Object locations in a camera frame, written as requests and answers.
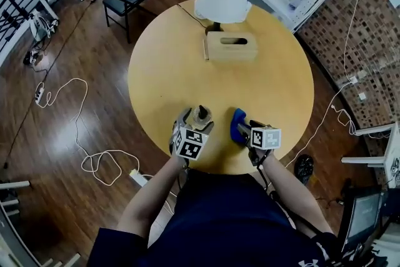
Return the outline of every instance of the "screen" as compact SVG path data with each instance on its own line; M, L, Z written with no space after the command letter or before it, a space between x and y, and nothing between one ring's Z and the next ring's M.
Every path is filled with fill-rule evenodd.
M381 194L372 194L356 199L348 238L375 225L380 197Z

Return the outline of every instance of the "blue sponge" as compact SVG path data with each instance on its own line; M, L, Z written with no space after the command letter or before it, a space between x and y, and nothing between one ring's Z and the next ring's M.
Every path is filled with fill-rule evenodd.
M242 109L237 108L237 110L235 110L233 114L233 118L231 121L231 139L239 144L246 144L246 140L242 137L242 135L238 131L237 129L238 124L243 124L247 128L251 128L244 122L244 118L246 118L246 113Z

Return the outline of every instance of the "round wooden table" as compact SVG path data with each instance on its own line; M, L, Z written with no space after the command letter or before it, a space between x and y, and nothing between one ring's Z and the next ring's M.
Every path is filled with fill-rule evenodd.
M181 4L193 13L194 0ZM186 107L210 108L213 131L199 160L191 167L208 173L255 171L248 150L231 140L229 125L236 108L254 119L282 129L277 159L300 140L314 102L308 59L291 32L274 16L253 6L241 24L225 31L255 35L258 54L251 62L204 60L204 28L182 8L160 14L141 34L128 71L133 110L144 131L165 153L173 122Z

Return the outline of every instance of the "person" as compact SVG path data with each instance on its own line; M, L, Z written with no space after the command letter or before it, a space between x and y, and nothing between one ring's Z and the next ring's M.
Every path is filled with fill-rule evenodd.
M273 153L262 166L284 207L302 218L293 220L296 228L251 175L188 169L174 215L148 248L150 227L186 167L173 151L116 229L99 230L88 266L325 266L336 237L316 200Z

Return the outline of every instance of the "logo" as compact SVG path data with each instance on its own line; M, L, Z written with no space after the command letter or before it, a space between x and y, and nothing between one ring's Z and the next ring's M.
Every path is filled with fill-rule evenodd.
M312 263L306 264L306 262L304 260L302 260L302 261L300 261L299 265L301 267L318 267L318 265L317 265L318 259L313 259L312 261L313 261Z

